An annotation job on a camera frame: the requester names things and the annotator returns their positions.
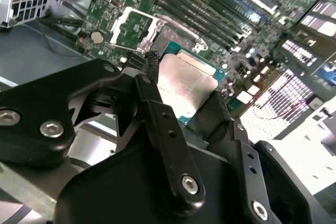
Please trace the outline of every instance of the green circuit board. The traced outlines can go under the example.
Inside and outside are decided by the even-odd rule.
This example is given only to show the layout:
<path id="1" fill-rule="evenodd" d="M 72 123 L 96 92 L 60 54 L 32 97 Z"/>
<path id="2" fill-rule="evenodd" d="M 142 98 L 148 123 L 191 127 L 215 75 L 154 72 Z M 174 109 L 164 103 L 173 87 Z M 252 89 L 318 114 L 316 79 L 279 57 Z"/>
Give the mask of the green circuit board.
<path id="1" fill-rule="evenodd" d="M 123 67 L 125 60 L 122 58 L 127 58 L 130 51 L 141 58 L 151 50 L 151 47 L 139 50 L 139 44 L 149 33 L 153 22 L 151 17 L 163 15 L 204 39 L 208 49 L 198 55 L 216 67 L 227 65 L 227 78 L 234 80 L 235 86 L 238 86 L 246 80 L 242 72 L 248 70 L 253 73 L 258 68 L 258 59 L 268 59 L 283 32 L 294 26 L 316 1 L 92 0 L 77 46 L 94 58 L 106 59 Z M 131 12 L 120 25 L 117 39 L 111 42 L 116 36 L 116 22 L 127 7 L 142 13 Z M 182 46 L 192 49 L 195 39 L 189 33 L 171 23 L 165 23 L 165 26 L 164 31 L 177 38 L 175 42 L 184 41 Z M 103 42 L 92 41 L 90 35 L 97 31 L 103 36 Z M 246 57 L 251 50 L 256 64 L 250 64 Z"/>

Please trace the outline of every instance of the ventilation grille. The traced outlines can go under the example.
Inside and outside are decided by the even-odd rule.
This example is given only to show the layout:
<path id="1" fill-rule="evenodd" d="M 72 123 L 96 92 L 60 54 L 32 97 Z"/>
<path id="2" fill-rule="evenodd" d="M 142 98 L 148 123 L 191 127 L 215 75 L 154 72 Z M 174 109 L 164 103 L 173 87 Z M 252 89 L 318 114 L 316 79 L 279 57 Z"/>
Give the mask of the ventilation grille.
<path id="1" fill-rule="evenodd" d="M 13 0 L 13 19 L 17 23 L 25 23 L 40 18 L 42 11 L 46 9 L 47 3 L 48 0 Z"/>
<path id="2" fill-rule="evenodd" d="M 287 70 L 242 116 L 253 142 L 273 139 L 308 109 L 311 90 Z"/>
<path id="3" fill-rule="evenodd" d="M 300 62 L 305 64 L 307 67 L 313 65 L 313 63 L 317 60 L 310 52 L 305 50 L 304 48 L 296 45 L 293 41 L 287 40 L 283 45 L 287 51 L 289 51 L 295 58 L 297 58 Z"/>

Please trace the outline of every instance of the motherboard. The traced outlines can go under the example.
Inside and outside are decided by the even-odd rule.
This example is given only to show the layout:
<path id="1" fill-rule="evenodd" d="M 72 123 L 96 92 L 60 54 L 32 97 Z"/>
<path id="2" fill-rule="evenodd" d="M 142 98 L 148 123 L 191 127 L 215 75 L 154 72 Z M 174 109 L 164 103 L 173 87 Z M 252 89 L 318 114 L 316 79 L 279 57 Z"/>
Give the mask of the motherboard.
<path id="1" fill-rule="evenodd" d="M 318 1 L 92 0 L 77 46 L 141 69 L 147 52 L 161 55 L 173 41 L 223 70 L 218 89 L 234 107 L 242 87 L 261 79 L 260 90 L 274 76 L 274 48 Z"/>

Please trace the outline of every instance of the screw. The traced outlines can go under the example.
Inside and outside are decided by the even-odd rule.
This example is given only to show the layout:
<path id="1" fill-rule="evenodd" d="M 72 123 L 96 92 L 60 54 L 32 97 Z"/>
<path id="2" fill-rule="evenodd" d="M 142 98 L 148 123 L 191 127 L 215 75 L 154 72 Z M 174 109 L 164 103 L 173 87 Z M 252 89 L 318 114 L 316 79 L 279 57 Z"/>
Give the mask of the screw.
<path id="1" fill-rule="evenodd" d="M 63 134 L 64 128 L 58 122 L 48 121 L 40 126 L 40 132 L 42 133 L 43 136 L 58 138 Z"/>
<path id="2" fill-rule="evenodd" d="M 164 26 L 164 23 L 161 20 L 159 20 L 158 22 L 156 22 L 156 26 L 161 28 Z"/>
<path id="3" fill-rule="evenodd" d="M 198 185 L 197 182 L 190 176 L 184 176 L 182 178 L 182 185 L 184 189 L 187 190 L 190 194 L 197 194 L 198 192 Z"/>
<path id="4" fill-rule="evenodd" d="M 265 147 L 266 147 L 266 149 L 269 150 L 270 152 L 273 151 L 272 146 L 270 146 L 269 144 L 265 144 Z"/>
<path id="5" fill-rule="evenodd" d="M 17 24 L 16 19 L 12 18 L 9 22 L 8 22 L 8 26 L 9 27 L 13 27 Z"/>
<path id="6" fill-rule="evenodd" d="M 21 119 L 21 116 L 13 110 L 1 110 L 0 111 L 0 125 L 12 126 L 17 124 Z"/>
<path id="7" fill-rule="evenodd" d="M 114 68 L 111 67 L 110 65 L 105 65 L 105 70 L 109 71 L 109 72 L 114 72 Z"/>
<path id="8" fill-rule="evenodd" d="M 144 80 L 144 81 L 147 82 L 147 83 L 151 83 L 151 80 L 148 79 L 147 76 L 142 76 L 142 80 Z"/>
<path id="9" fill-rule="evenodd" d="M 238 129 L 240 129 L 241 131 L 244 131 L 244 127 L 243 127 L 240 123 L 237 124 L 237 127 L 238 127 Z"/>
<path id="10" fill-rule="evenodd" d="M 262 219 L 263 221 L 268 220 L 268 213 L 266 208 L 260 204 L 257 201 L 253 201 L 252 202 L 252 207 L 253 207 L 253 211 L 256 213 L 256 215 Z"/>

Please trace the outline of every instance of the ram slot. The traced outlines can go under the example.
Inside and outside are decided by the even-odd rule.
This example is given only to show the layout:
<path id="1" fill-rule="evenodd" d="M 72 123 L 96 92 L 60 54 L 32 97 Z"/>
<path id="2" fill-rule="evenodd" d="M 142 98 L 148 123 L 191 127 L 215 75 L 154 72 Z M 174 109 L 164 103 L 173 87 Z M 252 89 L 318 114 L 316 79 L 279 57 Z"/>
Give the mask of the ram slot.
<path id="1" fill-rule="evenodd" d="M 188 24 L 188 26 L 196 29 L 199 33 L 202 33 L 203 35 L 205 35 L 206 37 L 208 37 L 212 41 L 216 42 L 220 46 L 222 46 L 226 49 L 230 49 L 234 45 L 232 43 L 227 42 L 225 39 L 220 38 L 216 33 L 211 31 L 210 29 L 208 29 L 201 22 L 196 22 L 193 17 L 188 16 L 187 14 L 182 12 L 181 10 L 178 10 L 177 8 L 171 8 L 169 3 L 167 3 L 163 0 L 157 0 L 157 4 L 161 8 L 163 8 L 165 11 L 172 14 L 176 18 L 182 20 L 183 22 Z"/>
<path id="2" fill-rule="evenodd" d="M 223 17 L 221 14 L 213 10 L 208 5 L 204 4 L 202 1 L 200 0 L 182 0 L 182 1 L 187 2 L 190 5 L 194 6 L 200 13 L 206 15 L 206 17 L 214 19 L 215 20 L 214 22 L 216 22 L 217 24 L 224 25 L 225 27 L 230 27 L 231 29 L 239 33 L 239 35 L 244 33 L 241 27 L 237 26 L 231 20 Z"/>
<path id="3" fill-rule="evenodd" d="M 233 15 L 237 16 L 239 19 L 241 19 L 243 22 L 246 22 L 249 26 L 253 27 L 257 31 L 260 31 L 259 26 L 257 26 L 255 23 L 253 23 L 251 20 L 249 20 L 247 17 L 245 17 L 243 14 L 239 13 L 235 9 L 233 9 L 231 6 L 229 6 L 227 3 L 225 3 L 223 0 L 213 0 L 214 2 L 220 4 L 220 6 L 229 12 L 231 12 Z"/>
<path id="4" fill-rule="evenodd" d="M 189 0 L 168 0 L 170 2 L 174 2 L 177 6 L 181 6 L 183 9 L 193 10 L 197 16 L 202 16 L 210 23 L 216 26 L 216 29 L 222 29 L 230 34 L 234 39 L 239 39 L 243 35 L 243 31 L 241 31 L 238 27 L 232 28 L 228 25 L 224 24 L 221 20 L 214 17 L 211 13 L 207 12 L 203 7 L 198 6 L 196 3 L 193 3 Z"/>
<path id="5" fill-rule="evenodd" d="M 185 5 L 181 4 L 180 2 L 174 1 L 174 0 L 164 0 L 164 1 L 167 2 L 172 8 L 177 8 L 180 11 L 182 11 L 183 13 L 187 14 L 188 16 L 193 17 L 197 22 L 201 22 L 208 29 L 210 29 L 211 31 L 213 31 L 217 35 L 221 36 L 226 41 L 231 41 L 234 44 L 239 43 L 237 41 L 237 39 L 239 39 L 239 38 L 237 38 L 237 37 L 234 38 L 234 37 L 230 36 L 228 33 L 225 33 L 225 31 L 223 29 L 216 26 L 215 24 L 210 22 L 206 17 L 200 15 L 199 13 L 197 13 L 195 10 L 189 8 L 188 6 L 185 6 Z"/>

